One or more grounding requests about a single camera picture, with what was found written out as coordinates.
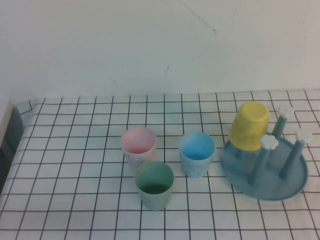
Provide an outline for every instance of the table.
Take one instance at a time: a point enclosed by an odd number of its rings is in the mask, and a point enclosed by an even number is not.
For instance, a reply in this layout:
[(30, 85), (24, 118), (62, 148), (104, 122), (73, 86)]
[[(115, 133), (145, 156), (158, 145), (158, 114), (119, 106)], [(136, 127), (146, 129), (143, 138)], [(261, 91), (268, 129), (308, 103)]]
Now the table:
[[(305, 146), (309, 179), (285, 201), (238, 192), (219, 163), (239, 106), (259, 101), (270, 111), (291, 105), (283, 135), (314, 133)], [(32, 114), (0, 197), (0, 236), (6, 240), (255, 240), (319, 239), (320, 90), (229, 92), (114, 97), (46, 98)], [(124, 161), (121, 135), (147, 126), (157, 135), (156, 158), (174, 171), (171, 200), (149, 211)], [(178, 144), (203, 131), (217, 149), (208, 175), (186, 178)]]

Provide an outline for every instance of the green cup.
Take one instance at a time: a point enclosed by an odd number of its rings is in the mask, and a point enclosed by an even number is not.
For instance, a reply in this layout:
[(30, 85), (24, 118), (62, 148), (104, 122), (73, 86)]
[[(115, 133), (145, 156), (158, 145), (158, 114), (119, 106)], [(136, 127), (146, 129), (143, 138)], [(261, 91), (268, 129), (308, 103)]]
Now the green cup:
[(134, 182), (146, 208), (164, 209), (170, 200), (175, 175), (171, 168), (160, 161), (142, 164), (134, 175)]

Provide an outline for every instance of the cup rim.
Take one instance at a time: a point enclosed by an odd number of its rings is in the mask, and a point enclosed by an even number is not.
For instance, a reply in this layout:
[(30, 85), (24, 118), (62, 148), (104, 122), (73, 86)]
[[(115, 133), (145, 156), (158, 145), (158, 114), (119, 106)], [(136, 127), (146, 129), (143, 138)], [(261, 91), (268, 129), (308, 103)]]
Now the cup rim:
[[(127, 151), (127, 150), (124, 148), (124, 146), (123, 146), (123, 138), (124, 138), (124, 136), (128, 133), (128, 131), (133, 130), (133, 129), (147, 129), (147, 130), (149, 130), (149, 131), (152, 132), (152, 134), (153, 134), (154, 137), (155, 137), (155, 142), (154, 142), (154, 145), (153, 145), (148, 151), (141, 152), (141, 153), (133, 153), (133, 152)], [(123, 150), (124, 152), (126, 152), (126, 153), (129, 153), (129, 154), (132, 154), (132, 155), (140, 155), (140, 154), (145, 154), (145, 153), (148, 153), (148, 152), (152, 151), (152, 150), (154, 149), (154, 147), (157, 145), (157, 141), (158, 141), (157, 135), (155, 134), (154, 131), (152, 131), (150, 128), (148, 128), (148, 127), (146, 127), (146, 126), (137, 126), (137, 127), (128, 129), (128, 130), (125, 131), (125, 133), (121, 136), (121, 148), (122, 148), (122, 150)]]
[[(202, 135), (205, 135), (205, 136), (207, 136), (207, 137), (210, 137), (210, 135), (208, 135), (208, 134), (206, 134), (206, 133), (204, 133), (204, 132), (202, 132), (202, 131), (196, 131), (196, 132), (191, 132), (191, 133), (188, 133), (188, 134), (183, 135), (183, 136), (182, 136), (182, 139), (183, 139), (185, 136), (190, 136), (190, 135), (195, 135), (195, 134), (202, 134)], [(185, 158), (190, 159), (190, 160), (192, 160), (192, 161), (204, 161), (204, 160), (207, 160), (207, 159), (211, 158), (211, 157), (215, 154), (215, 152), (216, 152), (216, 149), (217, 149), (216, 143), (215, 143), (215, 141), (210, 137), (210, 139), (212, 140), (212, 143), (213, 143), (213, 153), (212, 153), (210, 156), (208, 156), (207, 158), (204, 158), (204, 159), (192, 159), (192, 158), (190, 158), (190, 157), (187, 157), (187, 156), (183, 153), (183, 151), (181, 150), (181, 142), (182, 142), (182, 139), (181, 139), (181, 141), (180, 141), (179, 148), (178, 148), (178, 149), (179, 149), (179, 152), (180, 152), (180, 154), (182, 154)]]
[[(172, 180), (171, 186), (170, 186), (167, 190), (165, 190), (165, 191), (163, 191), (163, 192), (161, 192), (161, 193), (151, 194), (151, 193), (147, 193), (147, 192), (141, 190), (140, 187), (138, 187), (138, 185), (137, 185), (137, 178), (136, 178), (137, 173), (138, 173), (139, 169), (140, 169), (142, 166), (145, 166), (145, 165), (147, 165), (147, 164), (160, 164), (160, 165), (165, 165), (166, 167), (168, 167), (169, 172), (172, 174), (173, 180)], [(134, 179), (134, 184), (135, 184), (135, 186), (136, 186), (141, 192), (143, 192), (144, 194), (150, 195), (150, 196), (158, 196), (158, 195), (161, 195), (161, 194), (164, 194), (164, 193), (168, 192), (168, 191), (173, 187), (174, 182), (175, 182), (175, 173), (174, 173), (174, 171), (171, 169), (171, 167), (168, 166), (165, 162), (162, 162), (162, 161), (149, 161), (149, 162), (145, 162), (145, 163), (141, 164), (141, 165), (137, 168), (137, 170), (135, 171), (135, 174), (134, 174), (134, 178), (133, 178), (133, 179)]]

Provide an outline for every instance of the pink cup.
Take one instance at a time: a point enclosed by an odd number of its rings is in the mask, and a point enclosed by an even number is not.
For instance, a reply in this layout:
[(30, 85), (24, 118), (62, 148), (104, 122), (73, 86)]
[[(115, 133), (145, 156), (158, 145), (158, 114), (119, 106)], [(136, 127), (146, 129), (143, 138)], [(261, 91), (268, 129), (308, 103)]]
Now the pink cup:
[(121, 138), (124, 157), (135, 172), (144, 163), (156, 159), (157, 136), (147, 127), (135, 127)]

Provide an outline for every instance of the white flower tip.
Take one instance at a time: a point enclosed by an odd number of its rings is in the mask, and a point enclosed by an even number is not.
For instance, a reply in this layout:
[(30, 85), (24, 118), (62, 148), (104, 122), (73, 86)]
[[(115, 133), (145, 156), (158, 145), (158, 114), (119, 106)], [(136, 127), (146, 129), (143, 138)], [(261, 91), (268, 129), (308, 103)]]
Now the white flower tip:
[(278, 140), (273, 135), (263, 135), (260, 143), (264, 149), (273, 150), (278, 146)]
[(294, 114), (294, 109), (288, 105), (280, 105), (278, 108), (278, 113), (281, 117), (287, 119)]
[(306, 144), (313, 139), (312, 134), (302, 128), (295, 131), (295, 138), (302, 144)]

